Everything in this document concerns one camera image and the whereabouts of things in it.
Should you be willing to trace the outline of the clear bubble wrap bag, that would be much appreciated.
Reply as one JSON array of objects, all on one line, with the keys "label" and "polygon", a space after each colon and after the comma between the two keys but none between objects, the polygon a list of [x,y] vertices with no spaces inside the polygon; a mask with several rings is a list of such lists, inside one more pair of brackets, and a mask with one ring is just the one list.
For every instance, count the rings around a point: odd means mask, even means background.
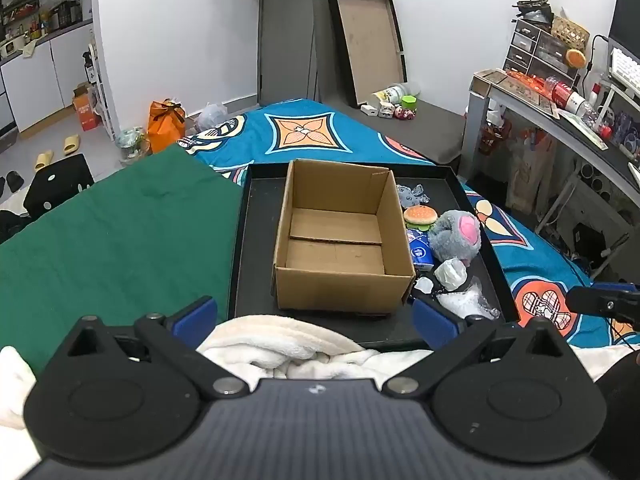
[{"label": "clear bubble wrap bag", "polygon": [[457,315],[458,318],[468,318],[469,316],[480,316],[488,318],[488,320],[500,318],[500,310],[491,307],[483,295],[482,284],[476,278],[465,290],[443,292],[437,295],[436,299],[444,309]]}]

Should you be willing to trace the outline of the white soft ball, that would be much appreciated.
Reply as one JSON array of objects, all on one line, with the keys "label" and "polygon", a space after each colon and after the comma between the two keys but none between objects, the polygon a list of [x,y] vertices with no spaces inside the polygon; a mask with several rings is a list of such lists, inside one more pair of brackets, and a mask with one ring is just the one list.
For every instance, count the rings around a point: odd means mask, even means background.
[{"label": "white soft ball", "polygon": [[457,290],[468,279],[466,265],[458,258],[450,258],[444,261],[434,271],[434,275],[447,292]]}]

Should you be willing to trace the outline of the blue tissue pack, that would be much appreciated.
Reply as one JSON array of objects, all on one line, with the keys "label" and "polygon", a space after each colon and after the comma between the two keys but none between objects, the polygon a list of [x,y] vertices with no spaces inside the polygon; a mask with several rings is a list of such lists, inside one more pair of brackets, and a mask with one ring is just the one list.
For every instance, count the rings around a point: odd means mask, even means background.
[{"label": "blue tissue pack", "polygon": [[418,270],[431,271],[435,258],[433,256],[427,232],[406,229],[409,252],[414,267]]}]

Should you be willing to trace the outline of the grey pink plush paw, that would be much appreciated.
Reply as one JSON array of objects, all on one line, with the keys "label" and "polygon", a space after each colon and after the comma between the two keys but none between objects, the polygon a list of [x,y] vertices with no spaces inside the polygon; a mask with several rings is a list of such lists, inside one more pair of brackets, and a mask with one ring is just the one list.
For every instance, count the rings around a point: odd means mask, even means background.
[{"label": "grey pink plush paw", "polygon": [[457,258],[469,266],[482,247],[480,222],[474,214],[463,210],[444,212],[427,232],[427,238],[440,262]]}]

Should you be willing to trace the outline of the plush hamburger toy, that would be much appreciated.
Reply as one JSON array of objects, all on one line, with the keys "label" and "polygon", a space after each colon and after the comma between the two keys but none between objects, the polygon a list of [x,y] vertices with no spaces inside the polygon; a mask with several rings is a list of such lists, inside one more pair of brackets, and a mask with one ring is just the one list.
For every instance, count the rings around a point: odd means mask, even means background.
[{"label": "plush hamburger toy", "polygon": [[408,229],[426,232],[431,229],[437,219],[438,212],[426,205],[411,206],[404,211],[404,220]]}]

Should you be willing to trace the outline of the brown cardboard box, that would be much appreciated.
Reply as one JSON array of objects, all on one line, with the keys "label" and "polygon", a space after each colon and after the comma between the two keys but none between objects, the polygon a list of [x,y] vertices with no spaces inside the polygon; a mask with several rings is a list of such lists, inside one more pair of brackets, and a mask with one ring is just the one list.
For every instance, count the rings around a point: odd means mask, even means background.
[{"label": "brown cardboard box", "polygon": [[272,277],[283,310],[394,313],[414,267],[393,171],[290,162]]}]

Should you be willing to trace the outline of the blue grey knitted toy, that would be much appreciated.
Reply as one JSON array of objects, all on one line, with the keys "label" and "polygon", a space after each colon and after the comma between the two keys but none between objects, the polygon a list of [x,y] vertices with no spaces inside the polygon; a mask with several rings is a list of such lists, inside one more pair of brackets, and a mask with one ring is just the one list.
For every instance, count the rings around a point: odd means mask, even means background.
[{"label": "blue grey knitted toy", "polygon": [[430,198],[424,192],[424,187],[417,184],[413,188],[407,185],[396,185],[400,206],[404,209],[408,209],[413,206],[427,205],[430,202]]}]

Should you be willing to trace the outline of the black stitched plush toy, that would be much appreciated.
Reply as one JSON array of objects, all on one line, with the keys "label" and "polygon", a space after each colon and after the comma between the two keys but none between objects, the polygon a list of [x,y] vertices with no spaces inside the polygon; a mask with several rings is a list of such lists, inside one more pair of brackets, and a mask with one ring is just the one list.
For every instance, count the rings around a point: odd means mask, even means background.
[{"label": "black stitched plush toy", "polygon": [[437,304],[439,306],[438,296],[446,294],[446,292],[445,287],[436,278],[420,275],[413,283],[410,296],[413,300],[420,300],[424,304]]}]

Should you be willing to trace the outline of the black stool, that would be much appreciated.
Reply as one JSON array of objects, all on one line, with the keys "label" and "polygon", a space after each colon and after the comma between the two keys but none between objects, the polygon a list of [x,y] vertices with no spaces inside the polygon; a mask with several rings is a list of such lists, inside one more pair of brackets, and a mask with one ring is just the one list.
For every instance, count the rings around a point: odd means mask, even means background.
[{"label": "black stool", "polygon": [[94,180],[85,156],[70,155],[36,172],[23,206],[36,220],[91,185]]}]

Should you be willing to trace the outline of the orange bag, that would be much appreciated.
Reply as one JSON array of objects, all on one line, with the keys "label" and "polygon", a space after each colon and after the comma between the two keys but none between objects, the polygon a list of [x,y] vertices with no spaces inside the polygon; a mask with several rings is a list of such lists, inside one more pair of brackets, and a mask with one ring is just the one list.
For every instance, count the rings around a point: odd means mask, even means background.
[{"label": "orange bag", "polygon": [[185,132],[186,112],[179,102],[166,99],[151,103],[146,136],[153,154],[178,142]]}]

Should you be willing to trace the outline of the yellow slipper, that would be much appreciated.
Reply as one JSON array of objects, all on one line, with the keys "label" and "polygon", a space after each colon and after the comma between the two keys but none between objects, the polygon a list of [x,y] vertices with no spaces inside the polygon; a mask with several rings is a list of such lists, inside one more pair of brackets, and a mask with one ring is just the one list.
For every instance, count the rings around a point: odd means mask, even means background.
[{"label": "yellow slipper", "polygon": [[36,158],[34,171],[38,172],[42,168],[49,166],[50,163],[52,162],[53,155],[54,153],[52,150],[47,150],[43,153],[40,153]]},{"label": "yellow slipper", "polygon": [[78,151],[80,147],[80,135],[74,134],[73,136],[66,136],[63,143],[64,156],[70,156]]}]

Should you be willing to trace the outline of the black slipper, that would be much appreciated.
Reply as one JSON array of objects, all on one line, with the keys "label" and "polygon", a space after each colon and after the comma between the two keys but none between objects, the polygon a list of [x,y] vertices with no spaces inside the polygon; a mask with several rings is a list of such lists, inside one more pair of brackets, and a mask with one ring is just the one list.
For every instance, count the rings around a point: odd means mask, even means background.
[{"label": "black slipper", "polygon": [[24,185],[24,179],[17,171],[11,170],[6,174],[6,184],[12,193],[16,193]]}]

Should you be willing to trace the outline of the clear plastic bag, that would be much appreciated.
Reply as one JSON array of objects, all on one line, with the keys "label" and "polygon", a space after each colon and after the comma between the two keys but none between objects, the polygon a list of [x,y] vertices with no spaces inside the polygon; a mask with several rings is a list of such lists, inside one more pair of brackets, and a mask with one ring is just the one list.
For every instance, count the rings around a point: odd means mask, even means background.
[{"label": "clear plastic bag", "polygon": [[217,127],[228,118],[228,108],[222,103],[208,103],[198,118],[195,119],[195,129],[202,132]]}]

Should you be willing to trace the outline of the green lidded jar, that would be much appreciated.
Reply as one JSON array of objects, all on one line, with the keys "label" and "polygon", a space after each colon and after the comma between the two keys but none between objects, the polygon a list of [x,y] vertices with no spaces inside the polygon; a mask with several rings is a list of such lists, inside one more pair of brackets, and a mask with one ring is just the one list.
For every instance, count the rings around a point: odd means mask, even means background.
[{"label": "green lidded jar", "polygon": [[411,94],[406,94],[401,97],[400,107],[403,110],[411,110],[412,112],[415,112],[418,107],[418,99]]}]

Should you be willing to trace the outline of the white kitchen cabinet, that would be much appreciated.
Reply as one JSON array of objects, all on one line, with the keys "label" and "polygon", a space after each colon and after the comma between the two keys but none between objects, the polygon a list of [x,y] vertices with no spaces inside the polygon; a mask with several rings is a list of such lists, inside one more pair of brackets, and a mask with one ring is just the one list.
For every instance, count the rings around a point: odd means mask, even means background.
[{"label": "white kitchen cabinet", "polygon": [[1,75],[17,128],[24,131],[73,104],[74,91],[87,80],[84,53],[92,21],[40,39],[34,53],[1,63]]}]

